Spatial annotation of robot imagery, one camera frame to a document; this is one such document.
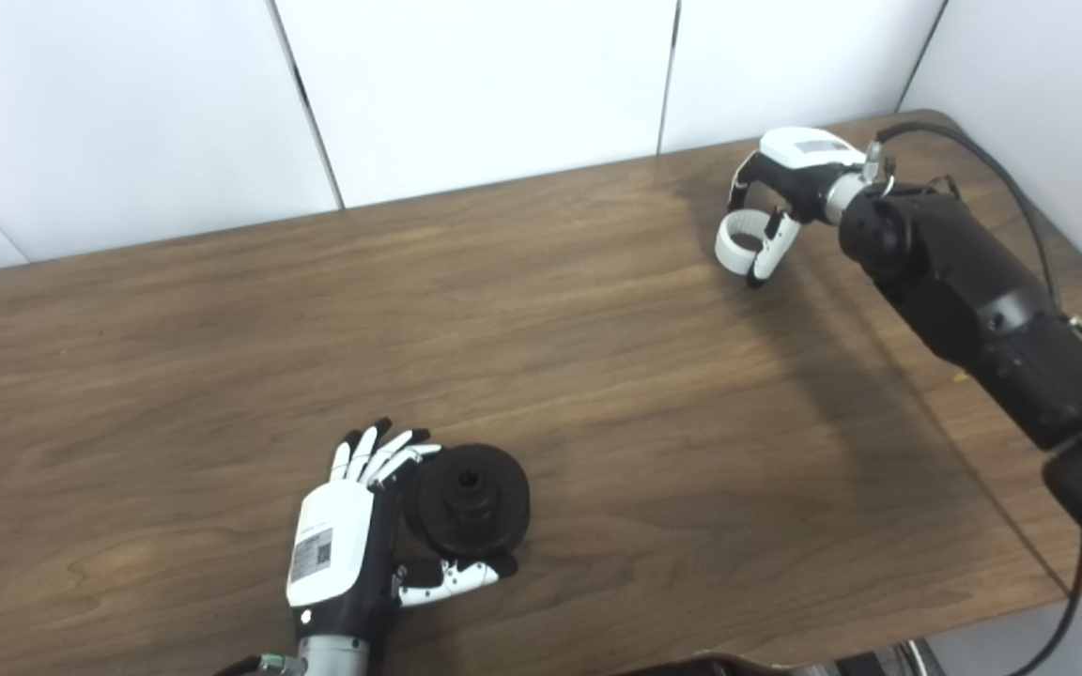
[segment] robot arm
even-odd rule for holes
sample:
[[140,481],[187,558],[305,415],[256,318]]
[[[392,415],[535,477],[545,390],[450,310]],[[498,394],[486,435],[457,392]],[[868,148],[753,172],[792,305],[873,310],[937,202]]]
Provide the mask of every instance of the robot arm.
[[[842,252],[921,341],[969,373],[1035,446],[1057,451],[1043,477],[1082,527],[1082,339],[1072,330],[1082,320],[1065,316],[956,196],[874,184],[878,145],[858,162],[843,141],[829,145],[827,132],[805,131],[767,134],[800,158],[767,154],[764,137],[738,171],[729,209],[740,210],[744,188],[757,181],[784,197],[800,222],[835,225]],[[822,161],[803,167],[815,154]]]

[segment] black fingertip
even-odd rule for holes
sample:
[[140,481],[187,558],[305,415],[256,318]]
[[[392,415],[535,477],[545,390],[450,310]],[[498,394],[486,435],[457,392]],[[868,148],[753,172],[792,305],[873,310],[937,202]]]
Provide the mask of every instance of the black fingertip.
[[360,440],[360,429],[349,429],[348,434],[345,434],[344,439],[340,440],[340,442],[342,442],[342,445],[348,445],[348,450],[352,451],[357,448],[357,441]]
[[378,429],[379,437],[382,437],[383,434],[386,434],[391,429],[391,419],[380,417],[378,420],[378,423],[372,424],[372,426],[370,427],[374,427],[375,429]]
[[516,562],[516,557],[512,555],[488,558],[486,565],[487,568],[494,570],[494,574],[499,574],[500,580],[511,578],[512,574],[516,574],[520,569],[520,565]]

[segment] wood grain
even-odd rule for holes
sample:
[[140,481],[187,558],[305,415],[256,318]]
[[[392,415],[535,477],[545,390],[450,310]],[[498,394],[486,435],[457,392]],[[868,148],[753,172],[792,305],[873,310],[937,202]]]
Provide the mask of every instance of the wood grain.
[[[753,146],[0,270],[0,675],[291,651],[298,501],[379,415],[511,450],[533,495],[518,576],[405,611],[392,675],[815,662],[1060,598],[1005,518],[1068,557],[1038,453],[833,231],[760,292],[715,264]],[[1007,230],[961,153],[897,148]]]

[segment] black pulley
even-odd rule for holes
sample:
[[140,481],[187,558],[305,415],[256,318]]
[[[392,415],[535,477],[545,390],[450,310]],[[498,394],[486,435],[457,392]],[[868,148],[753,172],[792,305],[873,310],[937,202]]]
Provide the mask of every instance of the black pulley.
[[415,472],[405,514],[439,556],[507,556],[529,527],[529,480],[502,449],[457,446]]

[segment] sticker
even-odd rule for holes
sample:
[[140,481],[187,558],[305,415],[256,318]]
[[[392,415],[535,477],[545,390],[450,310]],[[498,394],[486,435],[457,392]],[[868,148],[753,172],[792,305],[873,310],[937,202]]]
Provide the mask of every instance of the sticker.
[[295,544],[291,555],[291,582],[321,572],[331,565],[331,528]]

